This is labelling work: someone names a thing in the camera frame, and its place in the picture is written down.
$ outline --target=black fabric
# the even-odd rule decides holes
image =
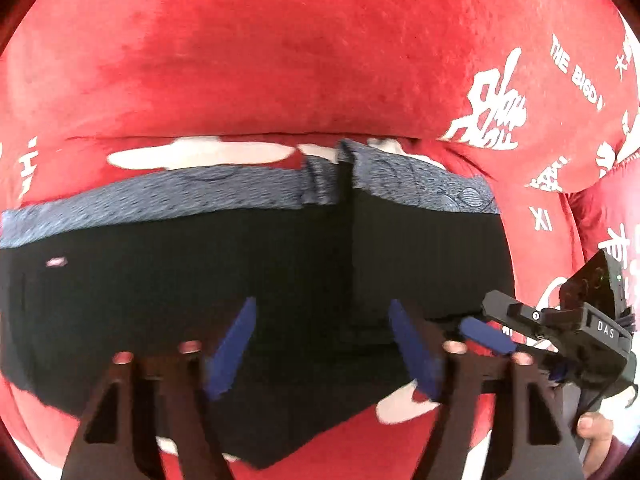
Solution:
[[[46,267],[59,256],[65,267]],[[478,311],[494,288],[513,295],[498,215],[359,190],[338,205],[61,234],[1,250],[0,272],[2,373],[75,416],[115,352],[206,338],[255,296],[254,337],[210,410],[223,451],[260,468],[410,380],[386,325],[392,298],[437,318]]]

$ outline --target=red fabric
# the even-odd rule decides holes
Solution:
[[[126,178],[104,155],[149,137],[439,139],[472,113],[467,94],[485,71],[495,94],[505,83],[492,112],[511,111],[489,127],[504,143],[458,142],[459,124],[449,149],[518,186],[564,157],[559,186],[581,190],[599,176],[598,148],[617,151],[624,113],[638,109],[633,60],[614,69],[624,39],[609,0],[38,0],[0,60],[0,206]],[[572,82],[576,65],[593,103]]]
[[[626,300],[640,304],[640,152],[594,186],[569,196],[585,258],[602,247],[623,266]]]

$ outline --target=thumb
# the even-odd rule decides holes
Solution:
[[[609,453],[613,422],[601,413],[585,413],[578,421],[577,433],[582,438],[591,440],[591,447],[582,464],[584,475],[589,477],[600,468]]]

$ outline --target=human hand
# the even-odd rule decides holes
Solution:
[[[591,441],[582,464],[584,477],[588,478],[600,468],[609,454],[613,439],[613,422],[601,413],[585,413],[578,421],[577,434]]]

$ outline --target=gray waistband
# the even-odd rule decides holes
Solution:
[[[396,203],[439,211],[499,214],[484,178],[344,140],[338,161],[353,165],[353,187]],[[2,213],[0,248],[91,227],[165,220],[226,209],[299,209],[337,203],[337,166],[308,156],[300,170],[211,166],[161,171],[49,203]]]

